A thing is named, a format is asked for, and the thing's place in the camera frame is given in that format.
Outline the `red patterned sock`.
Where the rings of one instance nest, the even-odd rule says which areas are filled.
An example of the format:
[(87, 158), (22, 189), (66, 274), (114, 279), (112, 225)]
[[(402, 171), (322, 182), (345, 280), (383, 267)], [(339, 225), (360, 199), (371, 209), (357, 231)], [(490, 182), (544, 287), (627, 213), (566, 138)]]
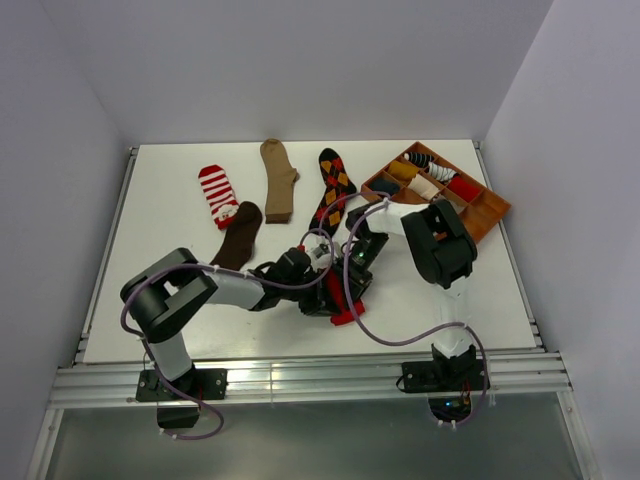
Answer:
[(331, 300), (337, 308), (337, 312), (332, 313), (330, 316), (331, 323), (339, 327), (353, 322), (354, 316), (346, 302), (343, 284), (334, 270), (331, 270), (326, 276), (326, 287)]

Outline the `navy blue sock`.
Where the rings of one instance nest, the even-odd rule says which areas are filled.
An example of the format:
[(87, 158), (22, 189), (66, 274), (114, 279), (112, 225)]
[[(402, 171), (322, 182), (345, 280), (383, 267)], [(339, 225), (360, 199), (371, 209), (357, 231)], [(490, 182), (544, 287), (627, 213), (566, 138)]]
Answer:
[(397, 183), (387, 180), (383, 177), (378, 177), (373, 180), (370, 183), (369, 188), (373, 191), (384, 192), (389, 196), (397, 194), (401, 189), (401, 187)]

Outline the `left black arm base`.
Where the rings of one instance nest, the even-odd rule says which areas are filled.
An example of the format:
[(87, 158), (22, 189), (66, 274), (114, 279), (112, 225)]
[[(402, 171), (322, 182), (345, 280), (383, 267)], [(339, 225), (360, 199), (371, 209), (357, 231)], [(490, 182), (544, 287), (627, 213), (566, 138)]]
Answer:
[[(226, 395), (227, 370), (193, 367), (182, 377), (171, 382), (174, 389), (197, 400), (223, 400)], [(183, 397), (164, 385), (155, 370), (143, 370), (138, 379), (135, 400), (139, 403), (162, 403), (183, 400)], [(202, 408), (158, 407), (156, 420), (160, 428), (186, 430), (193, 428), (200, 418)]]

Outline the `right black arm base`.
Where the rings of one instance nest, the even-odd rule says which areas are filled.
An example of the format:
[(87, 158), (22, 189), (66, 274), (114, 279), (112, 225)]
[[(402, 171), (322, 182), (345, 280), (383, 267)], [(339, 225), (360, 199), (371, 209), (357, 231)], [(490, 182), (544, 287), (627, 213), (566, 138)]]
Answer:
[(454, 427), (472, 415), (472, 393), (487, 394), (488, 366), (474, 345), (452, 357), (433, 347), (432, 355), (431, 360), (403, 362), (395, 386), (405, 394), (445, 394), (429, 399), (429, 409), (437, 422)]

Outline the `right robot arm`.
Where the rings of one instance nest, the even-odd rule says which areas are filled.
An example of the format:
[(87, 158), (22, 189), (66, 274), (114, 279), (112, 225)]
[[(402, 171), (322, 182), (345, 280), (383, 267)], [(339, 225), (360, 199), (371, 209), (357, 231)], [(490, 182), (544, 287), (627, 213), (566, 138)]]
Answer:
[(390, 234), (403, 237), (421, 278), (437, 295), (441, 323), (405, 341), (376, 341), (387, 346), (405, 346), (440, 332), (433, 342), (432, 372), (435, 383), (452, 390), (480, 364), (480, 343), (471, 333), (468, 280), (477, 259), (471, 235), (447, 200), (431, 204), (402, 204), (388, 199), (363, 205), (347, 215), (347, 242), (385, 241)]

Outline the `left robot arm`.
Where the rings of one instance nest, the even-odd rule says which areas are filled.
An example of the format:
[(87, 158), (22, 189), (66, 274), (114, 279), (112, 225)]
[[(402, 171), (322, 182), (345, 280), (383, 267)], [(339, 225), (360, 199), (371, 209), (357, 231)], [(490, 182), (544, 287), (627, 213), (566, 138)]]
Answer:
[(292, 247), (246, 272), (218, 265), (202, 270), (190, 250), (178, 248), (126, 283), (120, 296), (161, 372), (159, 388), (183, 399), (193, 391), (195, 375), (182, 329), (203, 305), (259, 312), (286, 300), (306, 316), (331, 317), (338, 306), (323, 273), (331, 265), (327, 244)]

